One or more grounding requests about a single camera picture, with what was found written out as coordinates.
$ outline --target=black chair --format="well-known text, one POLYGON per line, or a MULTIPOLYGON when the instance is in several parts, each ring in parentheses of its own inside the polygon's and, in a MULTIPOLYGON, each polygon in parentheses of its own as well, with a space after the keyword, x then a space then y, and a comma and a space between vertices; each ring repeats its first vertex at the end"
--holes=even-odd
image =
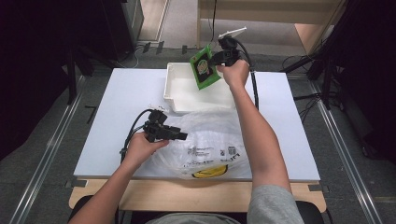
MULTIPOLYGON (((75 205, 69 220, 78 212, 79 209, 92 197, 90 196, 85 196, 78 200, 77 204, 75 205)), ((322 224, 324 223, 323 217, 318 210, 318 208, 308 202, 301 202, 297 201, 297 208, 301 214, 301 217, 303 218, 303 221, 305 224, 322 224)), ((169 213, 165 212, 133 212, 132 218, 131 218, 131 224, 144 224, 152 219, 162 217, 164 215, 167 215, 169 213)), ((242 224, 247 223, 247 213, 221 213, 224 216, 231 217, 237 221, 239 221, 242 224)), ((117 210, 116 215, 115 215, 115 223, 118 223, 119 220, 119 210, 117 210)))

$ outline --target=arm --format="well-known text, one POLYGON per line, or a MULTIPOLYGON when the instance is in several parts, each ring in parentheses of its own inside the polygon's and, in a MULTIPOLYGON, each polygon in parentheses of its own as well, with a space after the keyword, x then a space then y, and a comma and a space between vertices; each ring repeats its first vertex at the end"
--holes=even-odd
POLYGON ((253 177, 253 188, 278 185, 291 192, 276 135, 245 90, 248 63, 239 60, 231 67, 218 66, 218 70, 224 74, 233 94, 253 177))
POLYGON ((69 223, 111 223, 131 176, 151 154, 168 143, 167 140, 150 143, 143 133, 134 134, 120 167, 69 223))

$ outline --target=cable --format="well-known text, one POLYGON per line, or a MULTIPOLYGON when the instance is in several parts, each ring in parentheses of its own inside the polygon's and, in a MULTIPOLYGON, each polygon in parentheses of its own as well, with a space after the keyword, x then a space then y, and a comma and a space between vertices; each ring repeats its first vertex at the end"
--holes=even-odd
MULTIPOLYGON (((141 45, 141 44, 137 44, 136 47, 144 47, 145 45, 141 45)), ((129 56, 131 55, 131 51, 129 51, 125 57, 123 59, 120 60, 120 63, 123 63, 125 60, 127 60, 129 58, 129 56)))
POLYGON ((213 30, 212 30, 212 25, 210 24, 210 18, 209 18, 209 16, 207 16, 207 24, 209 25, 209 29, 210 29, 210 32, 213 32, 213 30))
MULTIPOLYGON (((147 52, 149 52, 151 49, 156 49, 157 47, 155 47, 155 46, 153 46, 153 47, 150 47, 150 48, 148 48, 148 51, 147 52)), ((195 50, 197 50, 197 48, 196 47, 192 47, 192 48, 186 48, 186 49, 195 49, 195 50)), ((166 51, 168 51, 168 50, 183 50, 183 49, 175 49, 175 48, 163 48, 163 51, 162 51, 162 53, 164 53, 164 52, 166 52, 166 51)))
POLYGON ((140 50, 140 49, 143 49, 143 48, 139 48, 139 49, 136 49, 136 50, 134 51, 134 57, 136 58, 136 64, 135 64, 134 67, 132 67, 132 68, 136 68, 136 67, 139 65, 139 59, 137 58, 136 53, 137 53, 137 51, 140 50))
POLYGON ((122 68, 126 68, 124 65, 120 64, 119 62, 116 62, 119 66, 121 66, 122 68))
POLYGON ((248 58, 248 56, 246 55, 246 53, 244 51, 239 49, 238 52, 243 53, 245 55, 245 57, 248 58))
POLYGON ((215 37, 215 19, 216 19, 216 5, 218 4, 218 0, 215 0, 215 9, 213 10, 213 20, 212 20, 212 39, 210 39, 210 43, 213 42, 213 38, 215 37))
POLYGON ((241 46, 242 50, 245 52, 245 56, 247 57, 247 62, 250 67, 251 83, 253 85, 254 105, 256 106, 257 109, 259 109, 259 94, 257 93, 256 76, 254 75, 254 64, 250 60, 248 51, 247 51, 247 49, 245 49, 245 46, 239 40, 237 40, 235 38, 234 38, 234 40, 239 46, 241 46))
POLYGON ((327 209, 327 208, 326 208, 326 214, 327 214, 327 216, 329 217, 330 223, 333 224, 333 222, 332 222, 332 215, 330 214, 330 211, 329 211, 329 209, 327 209))
POLYGON ((312 107, 314 107, 317 102, 320 101, 319 97, 315 97, 313 99, 311 99, 308 104, 306 104, 305 106, 305 110, 301 111, 300 114, 300 118, 302 119, 302 123, 304 123, 306 116, 308 115, 309 111, 311 110, 312 107))
MULTIPOLYGON (((329 93, 333 93, 334 94, 334 95, 330 95, 330 97, 338 97, 338 92, 336 92, 336 91, 329 91, 329 93)), ((294 96, 293 100, 294 101, 299 101, 299 100, 308 99, 308 98, 311 98, 311 97, 322 97, 322 93, 321 92, 317 92, 317 93, 304 95, 304 96, 294 96)))
POLYGON ((288 59, 293 58, 293 57, 296 57, 296 55, 289 56, 289 57, 287 57, 285 60, 283 60, 283 62, 282 62, 282 69, 285 69, 285 62, 286 62, 288 59))
POLYGON ((144 110, 142 113, 139 114, 139 116, 137 116, 137 118, 134 120, 134 124, 131 127, 131 130, 128 133, 128 136, 125 139, 125 143, 124 143, 124 147, 123 149, 120 151, 121 154, 121 162, 123 161, 123 159, 125 158, 125 154, 126 154, 126 150, 128 150, 128 145, 129 142, 131 141, 132 136, 140 129, 142 129, 144 127, 144 125, 137 127, 136 129, 134 129, 134 126, 136 125, 136 123, 139 121, 140 117, 142 117, 146 112, 152 112, 152 109, 146 109, 144 110))
POLYGON ((305 70, 305 72, 308 72, 308 69, 306 69, 303 65, 302 68, 305 70))

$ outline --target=green package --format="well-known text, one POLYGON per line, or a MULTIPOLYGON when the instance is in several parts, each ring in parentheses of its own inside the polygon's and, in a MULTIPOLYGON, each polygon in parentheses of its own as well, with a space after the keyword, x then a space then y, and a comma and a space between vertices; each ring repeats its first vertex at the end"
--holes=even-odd
POLYGON ((217 80, 221 79, 215 66, 209 66, 209 60, 212 58, 212 50, 208 45, 190 58, 192 71, 194 72, 195 81, 198 89, 206 88, 217 80))

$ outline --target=forearm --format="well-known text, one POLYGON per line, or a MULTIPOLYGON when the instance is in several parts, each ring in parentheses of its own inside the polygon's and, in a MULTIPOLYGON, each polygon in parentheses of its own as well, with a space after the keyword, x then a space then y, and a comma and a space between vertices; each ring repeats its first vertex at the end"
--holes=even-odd
POLYGON ((289 177, 276 134, 244 87, 231 87, 231 91, 253 175, 253 188, 262 184, 275 184, 290 191, 289 177))
POLYGON ((121 165, 69 223, 111 223, 137 167, 121 165))

